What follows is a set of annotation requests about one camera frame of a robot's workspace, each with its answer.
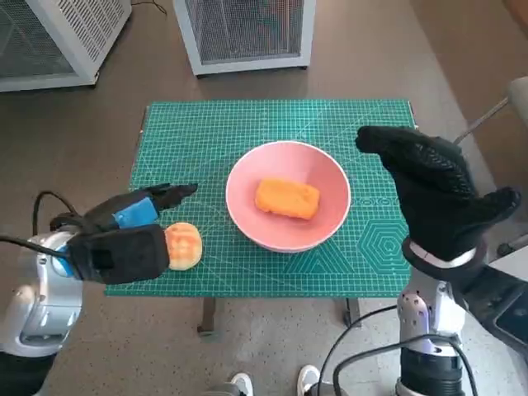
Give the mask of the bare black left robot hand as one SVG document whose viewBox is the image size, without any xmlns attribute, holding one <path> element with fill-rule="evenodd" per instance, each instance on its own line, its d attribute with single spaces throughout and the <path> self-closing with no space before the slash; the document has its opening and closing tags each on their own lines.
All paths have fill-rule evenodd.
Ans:
<svg viewBox="0 0 528 396">
<path fill-rule="evenodd" d="M 197 189 L 197 184 L 148 186 L 113 196 L 89 210 L 83 218 L 101 232 L 154 224 L 162 211 L 179 206 Z"/>
</svg>

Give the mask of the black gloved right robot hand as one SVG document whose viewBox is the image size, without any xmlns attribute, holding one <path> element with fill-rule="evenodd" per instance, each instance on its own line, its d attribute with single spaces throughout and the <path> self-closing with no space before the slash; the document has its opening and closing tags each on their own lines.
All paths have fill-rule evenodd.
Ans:
<svg viewBox="0 0 528 396">
<path fill-rule="evenodd" d="M 446 139 L 410 128 L 362 126 L 356 147 L 378 155 L 394 179 L 410 239 L 443 261 L 476 248 L 488 229 L 520 206 L 521 194 L 511 187 L 481 196 L 461 149 Z"/>
</svg>

